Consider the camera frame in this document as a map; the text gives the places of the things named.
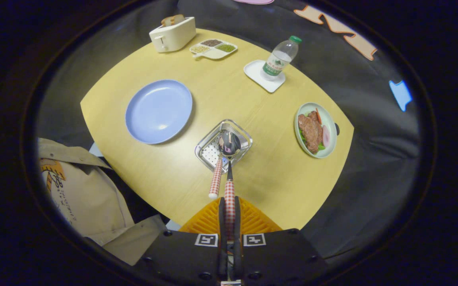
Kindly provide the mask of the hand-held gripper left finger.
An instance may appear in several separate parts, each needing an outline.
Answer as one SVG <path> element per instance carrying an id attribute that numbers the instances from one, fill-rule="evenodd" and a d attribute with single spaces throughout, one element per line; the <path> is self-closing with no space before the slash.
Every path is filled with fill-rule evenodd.
<path id="1" fill-rule="evenodd" d="M 153 284 L 220 284 L 228 276 L 225 201 L 205 206 L 182 229 L 164 230 L 135 264 Z"/>

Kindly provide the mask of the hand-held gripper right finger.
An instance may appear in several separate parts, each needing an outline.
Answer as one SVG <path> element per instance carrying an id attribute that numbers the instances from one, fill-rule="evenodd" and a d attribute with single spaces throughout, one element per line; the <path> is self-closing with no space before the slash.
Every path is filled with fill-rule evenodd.
<path id="1" fill-rule="evenodd" d="M 244 284 L 316 284 L 327 272 L 325 259 L 300 230 L 281 230 L 239 197 L 235 213 L 235 279 Z"/>

